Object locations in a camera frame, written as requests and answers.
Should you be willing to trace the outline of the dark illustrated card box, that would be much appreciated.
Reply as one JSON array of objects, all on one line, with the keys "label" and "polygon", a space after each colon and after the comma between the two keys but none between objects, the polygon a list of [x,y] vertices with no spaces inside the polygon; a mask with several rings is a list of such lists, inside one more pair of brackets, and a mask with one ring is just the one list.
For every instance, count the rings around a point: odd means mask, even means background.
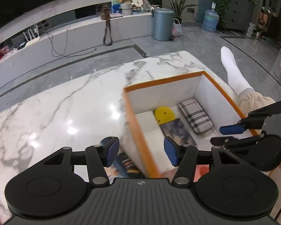
[{"label": "dark illustrated card box", "polygon": [[197,146],[181,119],[177,118],[160,125],[164,135],[171,137],[177,144]]}]

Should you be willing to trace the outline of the plaid glasses case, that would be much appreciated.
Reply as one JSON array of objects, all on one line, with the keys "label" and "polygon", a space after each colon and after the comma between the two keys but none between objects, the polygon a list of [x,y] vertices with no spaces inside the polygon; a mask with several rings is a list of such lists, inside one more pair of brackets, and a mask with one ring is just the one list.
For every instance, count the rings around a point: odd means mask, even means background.
[{"label": "plaid glasses case", "polygon": [[203,134],[212,129],[212,121],[196,99],[182,101],[178,108],[196,134]]}]

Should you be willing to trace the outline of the dark blue cylinder can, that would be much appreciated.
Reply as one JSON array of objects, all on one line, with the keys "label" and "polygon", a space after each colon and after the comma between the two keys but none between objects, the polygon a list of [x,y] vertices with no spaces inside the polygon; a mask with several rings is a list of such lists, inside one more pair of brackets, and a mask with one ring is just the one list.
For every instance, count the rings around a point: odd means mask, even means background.
[{"label": "dark blue cylinder can", "polygon": [[142,172],[134,164],[134,162],[128,157],[124,150],[119,146],[118,154],[113,164],[106,168],[110,184],[113,183],[115,178],[130,178],[141,179],[144,178]]}]

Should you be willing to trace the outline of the yellow tape measure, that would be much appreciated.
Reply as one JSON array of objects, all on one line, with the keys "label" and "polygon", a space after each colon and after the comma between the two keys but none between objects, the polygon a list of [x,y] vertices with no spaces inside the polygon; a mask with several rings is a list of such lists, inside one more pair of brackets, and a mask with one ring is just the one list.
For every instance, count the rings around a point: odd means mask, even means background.
[{"label": "yellow tape measure", "polygon": [[154,116],[159,125],[171,122],[176,119],[176,116],[171,108],[162,106],[154,111]]}]

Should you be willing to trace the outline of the pink pump bottle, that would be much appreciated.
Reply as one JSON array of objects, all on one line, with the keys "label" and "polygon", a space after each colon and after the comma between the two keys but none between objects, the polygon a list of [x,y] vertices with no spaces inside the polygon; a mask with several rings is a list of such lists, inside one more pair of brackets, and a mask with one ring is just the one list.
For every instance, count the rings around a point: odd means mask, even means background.
[{"label": "pink pump bottle", "polygon": [[194,182],[198,182],[201,176],[209,172],[209,165],[197,165],[195,170]]}]

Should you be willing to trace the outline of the white long box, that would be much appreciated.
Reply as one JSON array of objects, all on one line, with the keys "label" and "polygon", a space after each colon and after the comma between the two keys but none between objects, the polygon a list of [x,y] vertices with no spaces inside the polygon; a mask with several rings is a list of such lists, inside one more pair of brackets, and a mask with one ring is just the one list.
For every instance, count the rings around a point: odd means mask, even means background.
[{"label": "white long box", "polygon": [[136,115],[146,145],[160,173],[175,169],[164,151],[164,134],[157,123],[154,113],[147,111]]}]

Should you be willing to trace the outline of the orange white storage box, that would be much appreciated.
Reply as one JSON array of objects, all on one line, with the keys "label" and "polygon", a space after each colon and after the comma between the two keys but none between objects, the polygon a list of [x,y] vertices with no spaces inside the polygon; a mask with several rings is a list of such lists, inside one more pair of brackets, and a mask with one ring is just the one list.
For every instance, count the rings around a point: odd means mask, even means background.
[{"label": "orange white storage box", "polygon": [[[139,113],[154,111],[162,106],[172,109],[176,118],[184,123],[199,150],[209,151],[212,147],[210,139],[220,137],[219,128],[224,125],[235,124],[244,118],[244,114],[225,92],[225,90],[207,72],[199,71],[182,74],[164,79],[138,83],[124,87],[123,97],[125,102],[128,126],[133,141],[140,155],[140,169],[149,178],[172,179],[176,168],[160,173],[156,167],[151,153],[147,147],[145,137],[136,118]],[[188,99],[196,99],[213,123],[211,130],[196,134],[178,104]]]}]

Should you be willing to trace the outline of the white sock foot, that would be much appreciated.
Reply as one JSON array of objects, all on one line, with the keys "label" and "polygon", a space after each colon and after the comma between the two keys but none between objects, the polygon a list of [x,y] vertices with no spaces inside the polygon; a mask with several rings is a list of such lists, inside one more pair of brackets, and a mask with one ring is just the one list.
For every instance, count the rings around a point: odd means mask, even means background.
[{"label": "white sock foot", "polygon": [[228,47],[221,48],[221,62],[227,72],[228,85],[239,97],[248,92],[254,92],[253,87],[248,83],[239,70],[235,57]]}]

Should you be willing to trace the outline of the woven pink basket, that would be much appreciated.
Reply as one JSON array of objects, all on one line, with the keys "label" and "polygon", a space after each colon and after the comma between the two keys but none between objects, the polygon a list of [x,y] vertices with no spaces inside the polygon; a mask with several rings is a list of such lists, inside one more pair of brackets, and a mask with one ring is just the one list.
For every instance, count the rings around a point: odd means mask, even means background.
[{"label": "woven pink basket", "polygon": [[179,22],[178,19],[174,18],[173,19],[173,29],[172,29],[172,35],[174,37],[180,37],[182,36],[182,25],[181,23]]}]

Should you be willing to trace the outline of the blue water jug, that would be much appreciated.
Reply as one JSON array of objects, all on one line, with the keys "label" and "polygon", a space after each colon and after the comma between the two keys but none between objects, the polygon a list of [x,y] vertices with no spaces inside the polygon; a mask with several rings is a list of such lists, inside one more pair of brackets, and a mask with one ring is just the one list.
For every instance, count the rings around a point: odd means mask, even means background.
[{"label": "blue water jug", "polygon": [[202,22],[202,29],[210,32],[215,32],[217,24],[219,22],[219,15],[215,11],[216,8],[216,3],[212,2],[211,9],[206,10],[204,17],[203,17],[203,22]]}]

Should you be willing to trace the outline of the grey blue trash bin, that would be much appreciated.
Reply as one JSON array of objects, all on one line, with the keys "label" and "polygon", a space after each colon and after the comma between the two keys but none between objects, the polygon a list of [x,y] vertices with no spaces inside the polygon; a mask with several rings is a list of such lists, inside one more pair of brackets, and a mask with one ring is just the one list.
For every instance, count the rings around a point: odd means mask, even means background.
[{"label": "grey blue trash bin", "polygon": [[169,41],[172,36],[174,11],[171,9],[155,8],[153,16],[153,38],[158,41]]}]

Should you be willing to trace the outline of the tall leaf plant right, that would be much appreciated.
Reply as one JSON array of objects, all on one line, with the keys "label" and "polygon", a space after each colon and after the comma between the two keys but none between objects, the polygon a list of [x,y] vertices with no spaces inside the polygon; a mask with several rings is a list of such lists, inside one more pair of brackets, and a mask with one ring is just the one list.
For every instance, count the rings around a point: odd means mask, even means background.
[{"label": "tall leaf plant right", "polygon": [[187,4],[189,0],[167,0],[169,2],[169,6],[165,5],[166,8],[169,8],[174,11],[174,19],[178,22],[182,22],[182,13],[187,8],[193,8],[197,6],[197,4]]}]

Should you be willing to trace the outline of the marble tv console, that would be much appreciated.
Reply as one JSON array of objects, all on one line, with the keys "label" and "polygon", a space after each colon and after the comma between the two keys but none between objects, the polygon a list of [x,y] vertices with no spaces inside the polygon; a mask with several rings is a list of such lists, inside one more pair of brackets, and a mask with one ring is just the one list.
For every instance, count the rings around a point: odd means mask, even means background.
[{"label": "marble tv console", "polygon": [[[103,45],[105,21],[99,17],[84,20],[41,36],[35,44],[17,50],[0,60],[0,88],[21,75],[55,60],[59,54],[73,55]],[[113,41],[152,35],[151,13],[111,19]]]}]

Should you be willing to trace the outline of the white wifi router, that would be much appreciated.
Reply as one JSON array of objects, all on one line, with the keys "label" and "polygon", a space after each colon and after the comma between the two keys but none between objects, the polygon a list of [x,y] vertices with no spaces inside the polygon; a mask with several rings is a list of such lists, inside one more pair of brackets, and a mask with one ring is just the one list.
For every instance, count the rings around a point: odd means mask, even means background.
[{"label": "white wifi router", "polygon": [[23,32],[23,34],[26,40],[25,47],[35,44],[40,40],[39,30],[37,26],[27,29],[27,31]]}]

